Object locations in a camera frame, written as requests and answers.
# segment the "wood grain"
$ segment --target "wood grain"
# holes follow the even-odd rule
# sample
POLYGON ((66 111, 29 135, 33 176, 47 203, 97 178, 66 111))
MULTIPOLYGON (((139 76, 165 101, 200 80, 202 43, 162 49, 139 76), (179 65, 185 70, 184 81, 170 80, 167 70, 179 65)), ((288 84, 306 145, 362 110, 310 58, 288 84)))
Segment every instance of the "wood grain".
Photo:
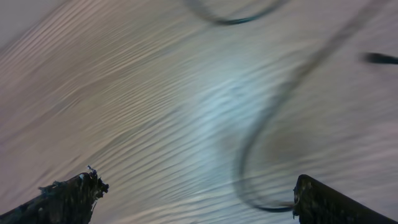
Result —
MULTIPOLYGON (((290 213, 258 212, 237 199, 231 186, 236 150, 292 72, 366 3, 292 1, 261 20, 219 27, 180 1, 68 1, 0 54, 0 212, 90 164, 110 185, 92 223, 297 223, 290 213)), ((267 2, 205 4, 240 16, 267 2)), ((396 19, 397 5, 391 6, 390 17, 363 33, 389 33, 377 27, 396 19)), ((347 55, 372 38, 352 40, 317 70, 260 142, 270 146, 257 151, 251 178, 264 199, 291 200, 297 173, 314 167, 315 176, 332 184, 352 177, 338 175, 352 168, 349 160, 319 169, 317 159, 355 159, 361 148, 348 153, 352 143, 344 140, 361 135, 355 122, 383 116, 357 115, 369 103, 361 88, 371 78, 345 76, 357 69, 347 55), (361 80, 355 95, 352 78, 361 80), (347 154, 332 157, 337 152, 347 154)), ((377 176, 387 168, 370 170, 377 176)), ((387 204, 373 206, 391 214, 387 204)))

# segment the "wooden surface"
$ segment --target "wooden surface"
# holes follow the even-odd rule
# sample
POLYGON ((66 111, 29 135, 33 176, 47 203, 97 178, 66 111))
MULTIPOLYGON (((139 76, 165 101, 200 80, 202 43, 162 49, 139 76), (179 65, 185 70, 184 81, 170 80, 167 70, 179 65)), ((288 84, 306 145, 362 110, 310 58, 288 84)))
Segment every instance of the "wooden surface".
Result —
MULTIPOLYGON (((239 17, 267 1, 204 1, 239 17)), ((92 223, 298 223, 258 212, 231 186, 234 157, 297 68, 368 1, 291 1, 220 27, 181 1, 68 1, 0 52, 0 212, 90 164, 110 185, 92 223)), ((292 200, 307 173, 398 219, 398 55, 388 3, 312 71, 264 133, 250 176, 292 200)))

